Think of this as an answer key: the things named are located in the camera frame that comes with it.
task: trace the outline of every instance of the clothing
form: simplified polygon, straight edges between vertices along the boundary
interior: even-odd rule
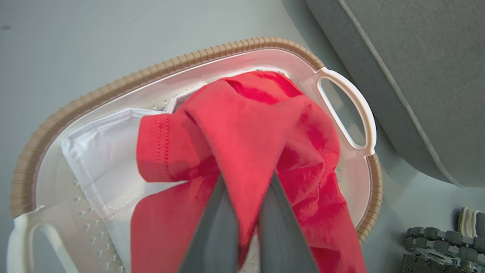
[[[142,199],[131,220],[134,273],[176,272],[221,172],[244,261],[276,169],[321,272],[365,272],[335,176],[330,118],[284,76],[248,72],[195,92],[172,115],[143,117],[137,162],[148,182],[189,182]]]

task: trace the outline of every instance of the white plastic basket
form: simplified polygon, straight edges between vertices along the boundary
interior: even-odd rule
[[[341,147],[339,186],[363,242],[382,201],[375,122],[367,102],[351,82],[325,68],[300,45],[282,38],[257,38],[144,69],[71,102],[45,121],[26,145],[15,172],[11,196],[15,228],[8,245],[7,271],[34,272],[32,236],[39,228],[67,272],[124,272],[103,221],[84,198],[62,155],[62,141],[80,126],[113,112],[129,107],[162,108],[177,94],[253,70],[286,75],[332,118]],[[365,145],[356,145],[345,130],[320,85],[323,78],[354,103],[364,125]]]

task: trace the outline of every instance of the brown woven rim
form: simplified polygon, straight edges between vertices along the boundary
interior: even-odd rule
[[[295,42],[284,38],[261,37],[195,51],[158,63],[73,100],[39,126],[20,154],[10,195],[12,216],[15,218],[35,209],[35,181],[40,162],[57,135],[73,121],[119,96],[176,72],[205,62],[263,48],[289,51],[305,60],[315,70],[323,67],[323,63],[312,52]],[[377,156],[369,158],[372,173],[372,195],[366,218],[357,229],[362,242],[372,230],[382,202],[382,175],[379,160]]]

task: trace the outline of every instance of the white cloth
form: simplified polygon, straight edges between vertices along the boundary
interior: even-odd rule
[[[157,114],[163,112],[125,109],[79,128],[62,143],[81,190],[104,221],[127,272],[131,270],[130,221],[136,204],[184,182],[147,183],[138,172],[140,120]]]

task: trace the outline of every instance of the gray upholstered furniture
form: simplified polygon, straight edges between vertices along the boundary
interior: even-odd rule
[[[307,4],[401,156],[485,187],[485,2]]]

